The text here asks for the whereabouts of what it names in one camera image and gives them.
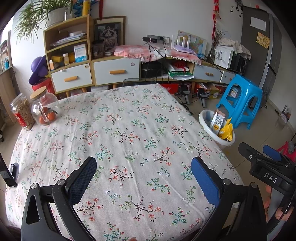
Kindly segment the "person's right hand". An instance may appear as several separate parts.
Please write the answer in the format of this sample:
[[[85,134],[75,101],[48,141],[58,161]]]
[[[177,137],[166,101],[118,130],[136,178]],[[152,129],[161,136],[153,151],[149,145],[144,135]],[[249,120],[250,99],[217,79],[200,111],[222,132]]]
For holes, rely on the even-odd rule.
[[[269,205],[271,203],[271,190],[272,190],[272,188],[270,186],[266,185],[265,190],[269,194],[269,196],[263,202],[265,216],[266,216],[266,221],[268,221],[269,220],[268,208],[269,208]],[[289,219],[290,215],[292,214],[293,209],[294,209],[294,207],[292,206],[290,208],[290,210],[286,214],[283,214],[282,207],[281,208],[278,208],[277,211],[275,212],[276,219],[279,220],[280,217],[282,216],[282,219],[281,220],[287,221]]]

